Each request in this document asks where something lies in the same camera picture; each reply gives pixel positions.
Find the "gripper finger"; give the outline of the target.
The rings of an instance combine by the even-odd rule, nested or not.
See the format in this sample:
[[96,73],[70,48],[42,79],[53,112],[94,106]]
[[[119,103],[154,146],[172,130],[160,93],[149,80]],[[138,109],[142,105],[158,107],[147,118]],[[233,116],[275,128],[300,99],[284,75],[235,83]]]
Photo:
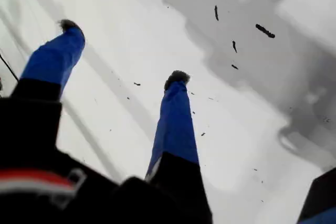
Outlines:
[[62,34],[36,49],[11,93],[12,98],[59,101],[86,44],[72,20],[59,21]]
[[152,156],[146,181],[167,195],[182,223],[212,223],[203,185],[187,83],[190,76],[171,73],[164,85]]

